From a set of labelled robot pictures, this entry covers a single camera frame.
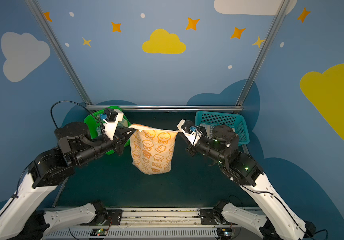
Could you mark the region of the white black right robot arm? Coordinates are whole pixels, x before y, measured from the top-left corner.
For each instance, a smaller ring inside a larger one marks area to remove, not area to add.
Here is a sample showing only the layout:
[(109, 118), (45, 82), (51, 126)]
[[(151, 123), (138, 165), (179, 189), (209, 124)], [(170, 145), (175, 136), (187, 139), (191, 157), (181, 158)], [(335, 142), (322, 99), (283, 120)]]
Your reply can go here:
[(270, 183), (259, 163), (239, 151), (239, 135), (227, 125), (214, 127), (211, 137), (201, 126), (181, 120), (177, 126), (192, 156), (200, 153), (212, 159), (220, 170), (243, 189), (263, 211), (262, 215), (220, 202), (215, 211), (228, 223), (247, 229), (263, 240), (312, 239), (316, 226), (302, 220), (285, 203)]

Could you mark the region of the orange bunny print towel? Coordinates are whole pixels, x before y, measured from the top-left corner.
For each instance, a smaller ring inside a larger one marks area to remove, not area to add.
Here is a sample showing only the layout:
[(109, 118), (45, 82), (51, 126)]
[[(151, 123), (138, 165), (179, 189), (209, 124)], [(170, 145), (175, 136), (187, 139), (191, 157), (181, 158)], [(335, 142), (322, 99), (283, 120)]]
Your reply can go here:
[(132, 124), (130, 137), (133, 165), (146, 175), (170, 172), (178, 131), (155, 129)]

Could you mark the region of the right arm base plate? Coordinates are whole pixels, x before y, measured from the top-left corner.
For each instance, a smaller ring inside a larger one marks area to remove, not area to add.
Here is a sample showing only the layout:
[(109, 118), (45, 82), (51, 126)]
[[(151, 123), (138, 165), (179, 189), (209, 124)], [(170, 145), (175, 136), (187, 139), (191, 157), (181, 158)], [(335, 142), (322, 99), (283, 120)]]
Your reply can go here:
[(240, 226), (226, 221), (222, 214), (214, 209), (199, 209), (198, 215), (202, 225)]

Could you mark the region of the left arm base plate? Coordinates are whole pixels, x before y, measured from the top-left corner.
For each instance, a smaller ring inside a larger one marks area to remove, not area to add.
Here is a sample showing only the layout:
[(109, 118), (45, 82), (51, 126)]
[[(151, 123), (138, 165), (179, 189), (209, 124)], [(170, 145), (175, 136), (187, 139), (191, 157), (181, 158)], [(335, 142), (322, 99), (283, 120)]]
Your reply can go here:
[(98, 213), (95, 218), (87, 223), (80, 224), (81, 226), (119, 226), (121, 224), (123, 210), (108, 209)]

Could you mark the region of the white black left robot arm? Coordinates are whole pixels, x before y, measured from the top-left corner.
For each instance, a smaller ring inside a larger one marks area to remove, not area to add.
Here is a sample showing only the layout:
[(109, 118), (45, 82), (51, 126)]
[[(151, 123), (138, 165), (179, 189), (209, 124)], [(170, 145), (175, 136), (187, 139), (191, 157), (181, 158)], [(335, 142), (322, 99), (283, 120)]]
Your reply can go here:
[(101, 201), (60, 212), (39, 211), (42, 201), (76, 167), (87, 165), (113, 150), (117, 155), (136, 132), (133, 128), (117, 128), (104, 124), (109, 133), (91, 138), (87, 124), (72, 122), (55, 130), (58, 145), (41, 153), (23, 171), (17, 190), (0, 210), (0, 240), (41, 240), (45, 235), (75, 225), (103, 225), (109, 220)]

